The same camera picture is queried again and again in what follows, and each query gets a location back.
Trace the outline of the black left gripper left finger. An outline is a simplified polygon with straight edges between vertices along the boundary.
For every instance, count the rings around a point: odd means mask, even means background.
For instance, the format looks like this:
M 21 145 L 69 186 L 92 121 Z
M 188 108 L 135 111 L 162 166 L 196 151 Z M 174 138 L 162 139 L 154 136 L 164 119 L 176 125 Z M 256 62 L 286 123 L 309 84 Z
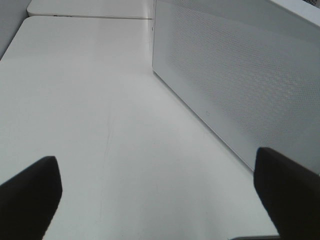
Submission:
M 55 156 L 45 156 L 0 186 L 0 238 L 41 240 L 58 209 L 62 180 Z

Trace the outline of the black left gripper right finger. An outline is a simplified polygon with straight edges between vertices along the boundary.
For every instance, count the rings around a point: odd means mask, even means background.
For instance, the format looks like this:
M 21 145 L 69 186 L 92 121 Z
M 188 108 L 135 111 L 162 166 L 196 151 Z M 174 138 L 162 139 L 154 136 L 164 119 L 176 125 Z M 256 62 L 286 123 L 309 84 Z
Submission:
M 320 238 L 320 177 L 269 147 L 256 152 L 254 188 L 282 240 Z

